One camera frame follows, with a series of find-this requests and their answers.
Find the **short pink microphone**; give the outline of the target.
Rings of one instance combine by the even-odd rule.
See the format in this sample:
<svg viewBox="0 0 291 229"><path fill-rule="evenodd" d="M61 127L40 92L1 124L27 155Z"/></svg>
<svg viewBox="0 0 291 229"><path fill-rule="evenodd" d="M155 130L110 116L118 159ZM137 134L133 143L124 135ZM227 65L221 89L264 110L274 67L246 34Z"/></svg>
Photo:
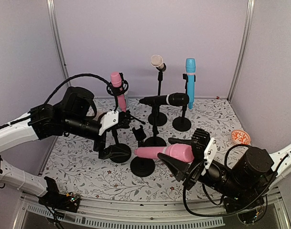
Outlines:
<svg viewBox="0 0 291 229"><path fill-rule="evenodd" d="M134 150L134 154L136 156L147 159L158 159L159 153L168 155L186 163L191 163L194 159L192 147L186 144L173 144L170 146L147 146L139 147Z"/></svg>

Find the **black microphone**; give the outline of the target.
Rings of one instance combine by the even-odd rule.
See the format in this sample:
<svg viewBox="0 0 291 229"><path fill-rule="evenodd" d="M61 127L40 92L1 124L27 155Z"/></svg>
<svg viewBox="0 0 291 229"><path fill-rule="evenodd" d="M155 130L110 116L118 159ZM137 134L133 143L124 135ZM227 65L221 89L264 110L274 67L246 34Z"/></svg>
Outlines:
<svg viewBox="0 0 291 229"><path fill-rule="evenodd" d="M168 95L148 96L139 100L141 104L149 106L171 105L184 106L189 103L189 96L185 93L173 93Z"/></svg>

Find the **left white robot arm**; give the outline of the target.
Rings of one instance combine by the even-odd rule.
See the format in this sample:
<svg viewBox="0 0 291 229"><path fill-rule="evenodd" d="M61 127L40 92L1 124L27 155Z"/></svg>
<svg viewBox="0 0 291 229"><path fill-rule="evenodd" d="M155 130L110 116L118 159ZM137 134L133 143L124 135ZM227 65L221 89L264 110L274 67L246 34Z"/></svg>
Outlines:
<svg viewBox="0 0 291 229"><path fill-rule="evenodd" d="M39 105L6 123L0 127L0 153L23 143L72 134L94 141L94 149L100 155L113 156L114 153L105 150L106 132L128 128L130 114L111 110L98 115L93 99L94 94L89 90L69 87L57 104ZM61 206L64 201L54 179L35 177L12 167L1 156L0 182L44 197L53 207Z"/></svg>

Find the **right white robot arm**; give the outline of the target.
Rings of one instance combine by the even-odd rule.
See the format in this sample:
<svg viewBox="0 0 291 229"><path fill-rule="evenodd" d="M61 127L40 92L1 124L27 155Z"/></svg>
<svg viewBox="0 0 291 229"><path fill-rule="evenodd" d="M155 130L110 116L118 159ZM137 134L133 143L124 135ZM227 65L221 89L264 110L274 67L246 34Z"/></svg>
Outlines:
<svg viewBox="0 0 291 229"><path fill-rule="evenodd" d="M238 213L264 203L263 195L291 172L291 144L275 153L247 145L247 150L229 168L214 160L216 141L203 129L196 129L190 140L169 138L172 146L183 145L192 151L193 160L185 163L166 153L158 158L168 167L183 190L190 190L197 182L222 194L226 214Z"/></svg>

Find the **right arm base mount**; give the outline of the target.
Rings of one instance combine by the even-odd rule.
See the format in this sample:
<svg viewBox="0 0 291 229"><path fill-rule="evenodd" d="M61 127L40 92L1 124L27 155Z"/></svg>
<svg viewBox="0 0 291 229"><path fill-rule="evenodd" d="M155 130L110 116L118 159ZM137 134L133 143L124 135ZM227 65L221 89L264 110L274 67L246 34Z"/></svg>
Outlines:
<svg viewBox="0 0 291 229"><path fill-rule="evenodd" d="M223 199L223 206L226 210L226 213L235 213L240 210L252 209L257 206L264 204L264 197L259 197L253 203L253 199L243 199L243 198L229 198L225 197Z"/></svg>

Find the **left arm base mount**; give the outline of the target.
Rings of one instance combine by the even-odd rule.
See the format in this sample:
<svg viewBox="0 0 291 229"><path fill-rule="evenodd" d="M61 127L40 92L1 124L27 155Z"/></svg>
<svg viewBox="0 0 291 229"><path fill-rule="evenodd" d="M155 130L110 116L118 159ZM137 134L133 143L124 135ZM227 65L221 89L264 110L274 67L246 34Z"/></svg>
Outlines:
<svg viewBox="0 0 291 229"><path fill-rule="evenodd" d="M47 193L38 197L38 203L53 209L77 213L80 205L80 194L73 192L62 194L59 192L54 179L44 177L44 180L47 183Z"/></svg>

